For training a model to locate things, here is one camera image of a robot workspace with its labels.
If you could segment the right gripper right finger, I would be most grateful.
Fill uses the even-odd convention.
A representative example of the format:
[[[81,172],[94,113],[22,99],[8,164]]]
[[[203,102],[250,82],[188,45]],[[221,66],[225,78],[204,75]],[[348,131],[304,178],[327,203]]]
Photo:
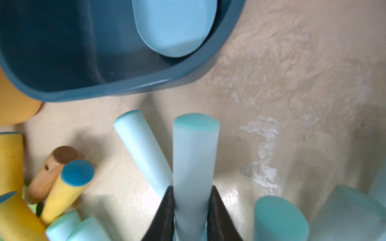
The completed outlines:
[[[220,197],[216,186],[212,186],[207,218],[208,241],[243,241]]]

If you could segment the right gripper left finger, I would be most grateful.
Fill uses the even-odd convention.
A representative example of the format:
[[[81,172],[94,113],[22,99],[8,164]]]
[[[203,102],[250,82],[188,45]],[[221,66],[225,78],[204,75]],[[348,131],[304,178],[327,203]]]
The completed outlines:
[[[173,241],[175,233],[173,186],[166,189],[153,221],[141,241]]]

